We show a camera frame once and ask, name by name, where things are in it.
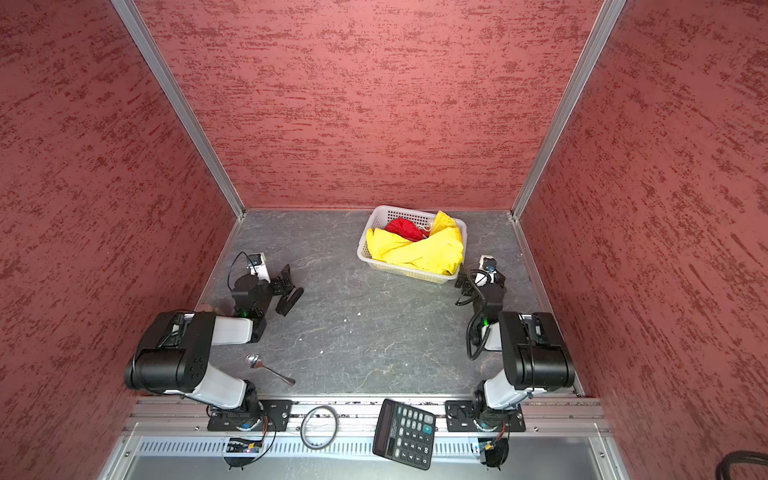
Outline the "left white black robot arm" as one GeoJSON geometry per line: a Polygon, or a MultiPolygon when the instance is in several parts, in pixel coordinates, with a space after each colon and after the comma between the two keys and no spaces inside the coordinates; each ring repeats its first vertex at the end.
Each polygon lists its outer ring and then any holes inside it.
{"type": "Polygon", "coordinates": [[[291,407],[286,401],[262,401],[253,382],[212,366],[214,346],[256,344],[264,336],[266,314],[274,298],[276,313],[287,315],[303,289],[294,285],[291,268],[269,276],[253,261],[250,272],[231,287],[234,314],[174,310],[160,313],[147,328],[129,362],[127,388],[154,395],[178,395],[206,406],[212,432],[283,432],[291,407]]]}

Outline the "left aluminium corner post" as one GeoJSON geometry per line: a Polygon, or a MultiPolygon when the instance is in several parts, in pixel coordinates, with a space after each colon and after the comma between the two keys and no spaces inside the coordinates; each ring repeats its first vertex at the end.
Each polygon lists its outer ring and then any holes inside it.
{"type": "Polygon", "coordinates": [[[112,0],[111,4],[170,102],[197,152],[202,157],[219,190],[236,218],[242,220],[246,215],[247,208],[153,39],[136,3],[128,0],[112,0]]]}

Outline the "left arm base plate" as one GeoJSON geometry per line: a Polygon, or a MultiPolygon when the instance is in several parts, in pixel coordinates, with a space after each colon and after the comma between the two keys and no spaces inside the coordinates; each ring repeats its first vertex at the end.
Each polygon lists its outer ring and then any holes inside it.
{"type": "Polygon", "coordinates": [[[221,410],[210,407],[207,430],[210,432],[257,432],[264,427],[284,432],[287,428],[294,405],[292,400],[267,399],[259,401],[259,412],[248,413],[235,410],[221,410]]]}

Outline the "aluminium front frame rail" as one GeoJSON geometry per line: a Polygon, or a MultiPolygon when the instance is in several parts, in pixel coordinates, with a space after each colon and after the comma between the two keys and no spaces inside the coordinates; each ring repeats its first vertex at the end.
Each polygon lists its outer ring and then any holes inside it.
{"type": "MultiPolygon", "coordinates": [[[[319,450],[320,454],[344,459],[372,455],[374,432],[384,401],[382,397],[307,395],[266,397],[262,400],[267,399],[294,402],[287,428],[284,432],[277,432],[268,457],[316,454],[307,431],[314,417],[321,421],[319,430],[334,437],[319,450]]],[[[473,462],[478,459],[478,444],[496,436],[495,433],[448,431],[445,403],[451,400],[470,401],[467,396],[396,396],[393,400],[436,416],[433,460],[467,459],[473,462]]],[[[601,478],[628,478],[599,399],[556,394],[525,400],[520,405],[526,431],[508,432],[509,441],[584,438],[601,478]]],[[[103,479],[124,479],[140,456],[223,457],[229,438],[260,439],[262,436],[262,431],[210,432],[207,424],[208,415],[202,404],[170,397],[141,397],[100,476],[103,479]]]]}

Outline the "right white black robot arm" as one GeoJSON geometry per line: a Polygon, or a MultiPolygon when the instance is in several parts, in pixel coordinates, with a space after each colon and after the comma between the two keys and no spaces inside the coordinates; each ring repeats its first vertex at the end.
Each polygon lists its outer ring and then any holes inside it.
{"type": "Polygon", "coordinates": [[[465,329],[467,357],[474,361],[483,352],[502,356],[501,371],[474,390],[477,429],[505,431],[522,416],[524,400],[574,385],[574,363],[552,314],[504,310],[504,277],[493,267],[461,273],[456,286],[461,290],[456,304],[473,308],[465,329]]]}

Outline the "right aluminium corner post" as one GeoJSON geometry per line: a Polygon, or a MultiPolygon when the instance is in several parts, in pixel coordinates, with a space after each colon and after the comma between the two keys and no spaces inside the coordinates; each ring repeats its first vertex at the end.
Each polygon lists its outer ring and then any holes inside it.
{"type": "Polygon", "coordinates": [[[511,209],[512,222],[519,222],[522,219],[535,188],[550,161],[625,5],[625,0],[605,0],[602,2],[546,135],[511,209]]]}

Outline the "metal spoon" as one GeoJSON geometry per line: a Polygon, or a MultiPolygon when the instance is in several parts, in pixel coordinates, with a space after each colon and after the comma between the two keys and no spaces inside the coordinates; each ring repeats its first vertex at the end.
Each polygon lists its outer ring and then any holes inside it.
{"type": "Polygon", "coordinates": [[[268,367],[264,363],[262,356],[259,354],[256,354],[256,353],[249,354],[246,356],[245,361],[250,368],[265,370],[291,387],[293,387],[296,384],[296,381],[293,378],[283,375],[277,372],[276,370],[272,369],[271,367],[268,367]]]}

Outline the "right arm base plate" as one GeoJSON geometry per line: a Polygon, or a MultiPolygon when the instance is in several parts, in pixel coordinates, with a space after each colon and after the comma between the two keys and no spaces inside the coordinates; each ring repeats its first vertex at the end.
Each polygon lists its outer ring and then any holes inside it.
{"type": "Polygon", "coordinates": [[[451,400],[445,403],[449,432],[521,433],[526,431],[520,404],[510,409],[496,410],[473,401],[451,400]]]}

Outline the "red shorts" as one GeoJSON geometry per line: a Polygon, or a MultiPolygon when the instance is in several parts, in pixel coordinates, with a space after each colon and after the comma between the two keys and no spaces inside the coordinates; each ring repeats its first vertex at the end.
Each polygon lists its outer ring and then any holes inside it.
{"type": "Polygon", "coordinates": [[[428,230],[420,228],[406,218],[395,218],[391,220],[386,225],[385,230],[410,242],[418,242],[429,237],[428,230]]]}

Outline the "black calculator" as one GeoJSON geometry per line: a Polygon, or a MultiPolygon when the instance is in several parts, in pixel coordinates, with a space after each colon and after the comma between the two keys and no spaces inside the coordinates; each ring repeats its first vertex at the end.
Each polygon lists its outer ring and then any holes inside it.
{"type": "Polygon", "coordinates": [[[385,399],[377,419],[372,453],[422,471],[434,454],[436,416],[392,399],[385,399]]]}

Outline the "aluminium corner post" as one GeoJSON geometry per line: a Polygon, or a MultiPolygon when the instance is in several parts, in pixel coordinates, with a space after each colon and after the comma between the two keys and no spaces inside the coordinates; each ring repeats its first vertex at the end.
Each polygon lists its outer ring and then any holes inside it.
{"type": "Polygon", "coordinates": [[[112,0],[111,4],[170,102],[197,152],[202,157],[219,190],[236,218],[242,220],[246,215],[247,208],[153,39],[136,3],[128,0],[112,0]]]}
{"type": "Polygon", "coordinates": [[[625,5],[625,0],[605,0],[602,2],[546,135],[511,209],[512,222],[519,222],[522,219],[535,188],[550,161],[625,5]]]}

